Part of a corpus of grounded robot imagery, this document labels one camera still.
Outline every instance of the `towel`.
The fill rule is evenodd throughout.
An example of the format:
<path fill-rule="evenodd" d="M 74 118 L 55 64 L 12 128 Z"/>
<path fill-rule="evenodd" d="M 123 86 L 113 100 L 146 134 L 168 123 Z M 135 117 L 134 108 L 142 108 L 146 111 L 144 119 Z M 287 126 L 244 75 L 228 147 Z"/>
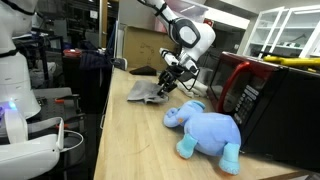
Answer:
<path fill-rule="evenodd" d="M 151 81 L 139 80 L 131 89 L 127 100 L 132 102 L 147 103 L 166 103 L 169 101 L 169 97 L 164 94 L 159 96 L 157 93 L 161 89 L 161 86 L 152 83 Z"/>

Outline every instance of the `wooden tabletop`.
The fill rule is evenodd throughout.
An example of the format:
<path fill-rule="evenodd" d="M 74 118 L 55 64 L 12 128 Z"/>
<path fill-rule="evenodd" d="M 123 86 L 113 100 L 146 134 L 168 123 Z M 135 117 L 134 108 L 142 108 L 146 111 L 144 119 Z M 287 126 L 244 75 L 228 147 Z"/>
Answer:
<path fill-rule="evenodd" d="M 297 171 L 268 159 L 241 154 L 240 174 L 230 176 L 219 169 L 219 157 L 195 152 L 188 160 L 180 158 L 175 145 L 184 135 L 183 128 L 167 128 L 162 120 L 168 109 L 179 107 L 190 98 L 175 89 L 165 104 L 128 102 L 127 95 L 137 80 L 157 83 L 157 77 L 133 76 L 114 70 L 94 179 L 250 180 Z M 196 99 L 206 104 L 206 112 L 213 111 L 207 99 Z"/>

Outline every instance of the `stuffed animal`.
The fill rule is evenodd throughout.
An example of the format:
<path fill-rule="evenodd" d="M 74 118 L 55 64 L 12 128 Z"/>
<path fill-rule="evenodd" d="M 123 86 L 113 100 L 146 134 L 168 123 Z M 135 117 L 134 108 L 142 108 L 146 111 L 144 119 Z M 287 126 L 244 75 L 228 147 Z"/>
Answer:
<path fill-rule="evenodd" d="M 239 173 L 241 137 L 231 116 L 204 113 L 205 105 L 188 101 L 179 108 L 171 108 L 164 117 L 165 126 L 184 127 L 185 135 L 176 145 L 181 157 L 188 159 L 194 149 L 209 156 L 222 156 L 219 167 L 232 175 Z"/>

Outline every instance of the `red appliance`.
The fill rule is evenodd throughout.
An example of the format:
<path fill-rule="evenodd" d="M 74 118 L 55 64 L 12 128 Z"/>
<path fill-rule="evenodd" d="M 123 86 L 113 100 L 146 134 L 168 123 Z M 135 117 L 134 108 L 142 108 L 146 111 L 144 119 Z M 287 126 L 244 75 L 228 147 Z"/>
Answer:
<path fill-rule="evenodd" d="M 223 52 L 208 97 L 241 133 L 241 151 L 320 172 L 320 74 Z"/>

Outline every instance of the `elephant leg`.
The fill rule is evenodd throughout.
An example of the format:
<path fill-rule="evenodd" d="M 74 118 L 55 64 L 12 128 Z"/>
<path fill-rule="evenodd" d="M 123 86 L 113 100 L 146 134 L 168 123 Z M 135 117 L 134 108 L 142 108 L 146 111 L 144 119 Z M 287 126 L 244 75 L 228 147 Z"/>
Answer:
<path fill-rule="evenodd" d="M 177 143 L 176 148 L 181 157 L 188 159 L 192 156 L 197 143 L 198 141 L 187 133 L 183 139 Z"/>
<path fill-rule="evenodd" d="M 224 146 L 223 156 L 220 159 L 219 167 L 232 175 L 239 174 L 239 144 L 228 143 Z"/>

